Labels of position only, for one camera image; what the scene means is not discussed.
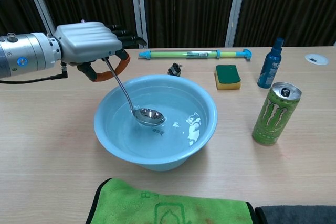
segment ladle handle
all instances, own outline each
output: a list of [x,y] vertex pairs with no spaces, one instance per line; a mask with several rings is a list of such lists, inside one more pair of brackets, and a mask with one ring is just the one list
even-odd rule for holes
[[115,79],[117,80],[117,82],[118,82],[119,86],[121,87],[122,91],[123,91],[124,94],[126,95],[126,98],[127,98],[127,100],[128,100],[128,103],[129,103],[129,105],[130,105],[130,107],[131,107],[131,111],[132,111],[132,113],[133,113],[134,107],[133,107],[131,98],[130,98],[130,96],[128,95],[128,93],[127,93],[125,87],[123,86],[123,84],[122,84],[121,81],[119,80],[119,77],[117,76],[117,74],[115,73],[115,71],[114,71],[114,69],[113,69],[111,63],[109,62],[109,59],[108,59],[108,58],[104,58],[104,61],[106,62],[106,64],[107,64],[107,66],[109,67],[109,69],[111,70],[113,76],[114,76]]

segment blue plastic basin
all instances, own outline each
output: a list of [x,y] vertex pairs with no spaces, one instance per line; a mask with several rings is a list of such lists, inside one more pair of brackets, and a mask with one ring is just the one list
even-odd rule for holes
[[198,84],[169,75],[142,76],[124,83],[136,108],[160,111],[166,118],[158,127],[139,124],[120,87],[98,106],[94,130],[113,155],[150,170],[180,166],[214,134],[217,108]]

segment energy drink can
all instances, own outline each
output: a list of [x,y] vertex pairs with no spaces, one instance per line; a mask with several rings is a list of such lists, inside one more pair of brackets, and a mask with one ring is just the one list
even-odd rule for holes
[[262,145],[277,142],[301,98],[301,90],[285,82],[274,83],[265,99],[252,136]]

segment green sponge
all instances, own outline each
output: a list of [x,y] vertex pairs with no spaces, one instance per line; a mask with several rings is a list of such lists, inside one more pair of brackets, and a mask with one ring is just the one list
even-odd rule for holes
[[240,89],[236,65],[217,65],[215,77],[218,90]]

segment spray bottle cap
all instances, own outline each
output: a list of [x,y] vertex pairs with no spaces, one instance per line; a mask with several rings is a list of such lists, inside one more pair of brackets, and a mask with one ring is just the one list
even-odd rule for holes
[[279,56],[281,54],[281,51],[282,51],[283,43],[284,43],[283,38],[277,38],[277,40],[275,41],[275,43],[272,47],[271,55]]

